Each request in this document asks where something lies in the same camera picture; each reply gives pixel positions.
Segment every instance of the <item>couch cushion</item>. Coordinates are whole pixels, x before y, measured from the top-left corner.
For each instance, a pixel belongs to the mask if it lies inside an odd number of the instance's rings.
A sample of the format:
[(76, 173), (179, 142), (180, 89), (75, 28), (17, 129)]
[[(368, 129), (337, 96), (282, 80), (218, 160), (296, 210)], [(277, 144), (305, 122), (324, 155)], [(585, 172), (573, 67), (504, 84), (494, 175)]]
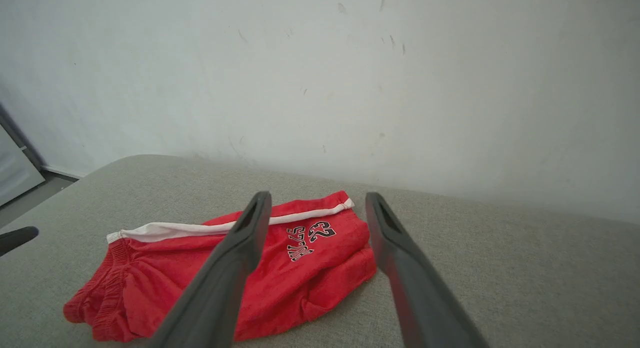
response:
[[(378, 191), (495, 347), (640, 345), (640, 226), (213, 163), (141, 155), (80, 179), (4, 232), (40, 236), (0, 257), (3, 346), (97, 343), (62, 306), (105, 256), (105, 236), (152, 221), (201, 223), (244, 209), (345, 190), (364, 218)], [(134, 341), (126, 346), (141, 346)], [(325, 316), (238, 346), (400, 346), (388, 280), (377, 273)]]

